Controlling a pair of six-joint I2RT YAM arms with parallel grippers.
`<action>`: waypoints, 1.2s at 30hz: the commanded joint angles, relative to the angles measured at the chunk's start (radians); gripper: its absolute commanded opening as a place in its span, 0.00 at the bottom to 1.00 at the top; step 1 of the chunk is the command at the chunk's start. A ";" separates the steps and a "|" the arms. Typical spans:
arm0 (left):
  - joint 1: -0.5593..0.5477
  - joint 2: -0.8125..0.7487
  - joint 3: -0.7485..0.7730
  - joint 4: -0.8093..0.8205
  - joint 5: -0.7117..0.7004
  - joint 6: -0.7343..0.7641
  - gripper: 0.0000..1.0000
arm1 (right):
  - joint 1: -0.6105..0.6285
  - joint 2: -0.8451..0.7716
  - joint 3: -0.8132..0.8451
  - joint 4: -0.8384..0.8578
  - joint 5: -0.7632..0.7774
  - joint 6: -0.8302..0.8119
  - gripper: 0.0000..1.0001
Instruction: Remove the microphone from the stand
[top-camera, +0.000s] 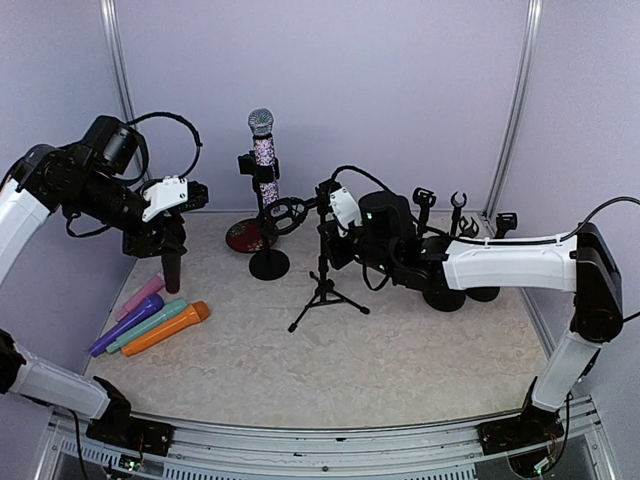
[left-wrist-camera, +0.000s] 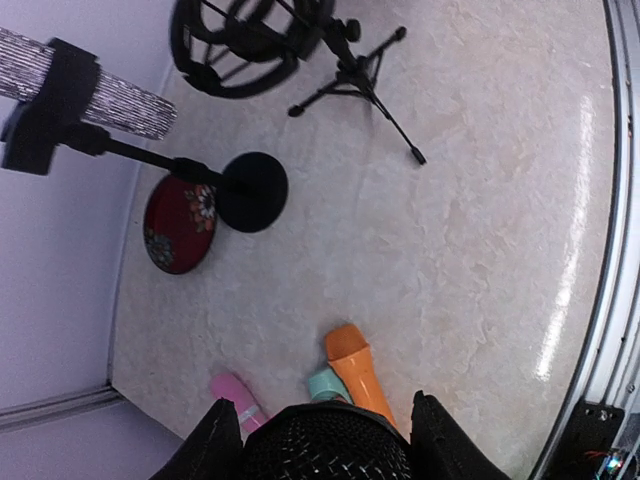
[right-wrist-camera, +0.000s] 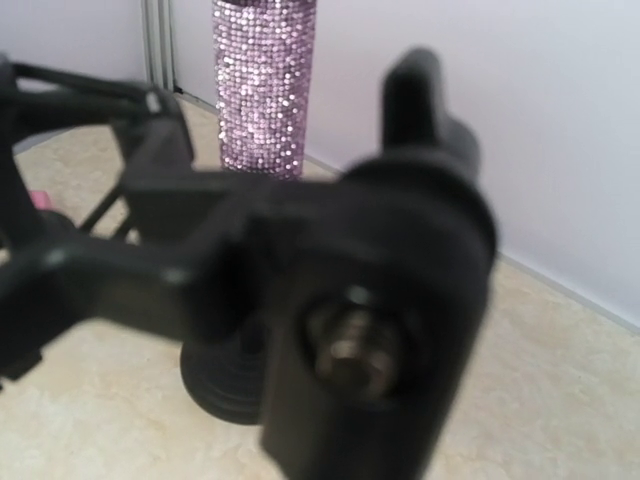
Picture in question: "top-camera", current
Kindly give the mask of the black microphone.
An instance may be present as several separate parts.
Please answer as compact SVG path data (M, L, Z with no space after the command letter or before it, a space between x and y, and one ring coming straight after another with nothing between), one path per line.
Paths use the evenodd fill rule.
M161 264L166 292L171 295L177 294L181 286L181 255L177 253L163 254Z

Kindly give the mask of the black tripod mic stand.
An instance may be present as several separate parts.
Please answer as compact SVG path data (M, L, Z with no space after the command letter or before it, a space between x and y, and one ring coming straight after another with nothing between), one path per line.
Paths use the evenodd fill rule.
M308 200L297 197L287 197L271 203L259 214L259 226L263 233L270 237L279 237L291 233L302 225L307 213L316 209L319 215L318 233L320 236L320 250L317 263L317 271L310 271L310 278L316 282L314 294L305 304L300 314L289 325L288 332L294 333L305 314L312 308L348 304L364 315L370 313L370 309L349 299L335 288L335 282L328 277L329 272L329 238L326 235L329 220L330 195L339 190L340 183L326 180L315 188L315 196Z

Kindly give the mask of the pink microphone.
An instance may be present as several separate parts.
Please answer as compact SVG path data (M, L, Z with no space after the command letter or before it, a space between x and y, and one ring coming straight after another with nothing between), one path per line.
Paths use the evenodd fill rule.
M165 287L164 277L160 272L154 274L140 287L117 311L115 321L120 322L135 310L147 297L160 292Z

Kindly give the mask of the purple microphone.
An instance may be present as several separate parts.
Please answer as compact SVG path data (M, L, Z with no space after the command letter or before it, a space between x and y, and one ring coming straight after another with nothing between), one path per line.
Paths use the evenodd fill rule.
M131 328L154 315L164 307L164 300L159 294L152 294L144 299L131 313L125 316L114 327L96 340L89 349L92 357L97 357L106 351L119 336L123 335Z

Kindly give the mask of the mint green microphone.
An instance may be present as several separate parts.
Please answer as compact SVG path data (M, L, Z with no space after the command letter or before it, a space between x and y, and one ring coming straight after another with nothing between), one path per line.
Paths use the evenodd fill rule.
M152 329L163 324L165 321L177 316L183 312L188 303L183 298L178 298L164 305L162 309L149 316L136 326L130 328L120 336L118 336L111 344L106 347L106 352L113 354L121 348L127 346L135 339L141 337Z

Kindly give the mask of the orange microphone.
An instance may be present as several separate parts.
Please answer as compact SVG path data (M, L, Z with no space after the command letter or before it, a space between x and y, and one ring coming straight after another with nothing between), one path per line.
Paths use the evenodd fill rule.
M121 351L126 357L137 355L178 332L203 322L209 316L209 306L204 301L197 301L188 305L181 313L131 341Z

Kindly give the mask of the black orange mic stand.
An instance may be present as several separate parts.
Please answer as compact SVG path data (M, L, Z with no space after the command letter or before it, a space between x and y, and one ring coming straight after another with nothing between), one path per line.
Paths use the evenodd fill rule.
M417 234L423 236L427 232L430 212L437 197L433 191L417 187L413 192L412 200L419 207Z

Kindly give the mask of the black pink mic stand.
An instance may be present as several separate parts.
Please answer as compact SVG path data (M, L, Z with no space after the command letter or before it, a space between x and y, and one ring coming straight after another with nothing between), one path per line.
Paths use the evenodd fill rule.
M467 194L465 192L459 193L456 191L450 197L450 205L452 206L452 214L450 220L449 235L455 237L457 235L457 229L462 217L463 208L467 204Z

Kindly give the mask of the black mint mic stand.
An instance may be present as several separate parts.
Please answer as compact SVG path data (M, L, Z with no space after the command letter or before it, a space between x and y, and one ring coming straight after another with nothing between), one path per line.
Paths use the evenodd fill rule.
M448 258L446 250L450 244L447 234L434 233L423 240L425 269L429 273L423 298L430 307L441 312L461 309L467 298L464 290L452 290L445 278L443 263Z

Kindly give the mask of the black purple mic stand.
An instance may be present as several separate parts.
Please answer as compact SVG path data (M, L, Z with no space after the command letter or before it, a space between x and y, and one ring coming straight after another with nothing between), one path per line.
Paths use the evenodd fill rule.
M518 225L518 216L516 212L504 212L499 213L495 219L495 238L496 239L504 239L505 235L511 231L515 230ZM466 291L466 295L472 300L478 302L491 302L495 300L500 293L499 287L479 287L479 288L471 288Z

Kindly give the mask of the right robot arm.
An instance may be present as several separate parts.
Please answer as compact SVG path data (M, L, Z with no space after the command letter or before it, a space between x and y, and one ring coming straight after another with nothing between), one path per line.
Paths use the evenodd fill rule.
M468 298L490 302L502 287L572 293L569 326L511 423L512 436L531 444L556 424L571 389L629 320L617 264L589 219L550 237L476 240L430 228L430 194L415 190L421 211L414 216L408 200L386 185L354 199L331 176L317 188L320 207L333 217L322 232L329 261L334 269L357 262L364 273L374 270L384 283L418 291L443 312Z

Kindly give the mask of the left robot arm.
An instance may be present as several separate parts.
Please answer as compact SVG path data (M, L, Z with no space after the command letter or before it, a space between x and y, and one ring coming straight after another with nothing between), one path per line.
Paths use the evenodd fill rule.
M34 144L62 145L82 136L96 116L49 113L1 115L1 173ZM45 359L82 372L85 352L106 321L133 257L121 253L114 230L93 239L72 239L63 217L53 215L21 252L1 286L1 327ZM45 428L50 411L12 394L1 394L1 429Z

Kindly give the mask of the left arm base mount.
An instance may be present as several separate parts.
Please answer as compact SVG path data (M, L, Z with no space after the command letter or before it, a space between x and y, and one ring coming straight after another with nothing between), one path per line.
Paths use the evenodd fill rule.
M129 419L123 427L91 422L86 430L90 439L162 457L168 455L173 435L174 427L170 424L136 417Z

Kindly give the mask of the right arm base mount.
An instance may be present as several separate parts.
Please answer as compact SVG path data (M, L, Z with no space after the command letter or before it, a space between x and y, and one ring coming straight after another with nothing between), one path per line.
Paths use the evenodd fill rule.
M523 415L483 422L477 427L484 455L517 450L562 437L564 427L559 419L525 418Z

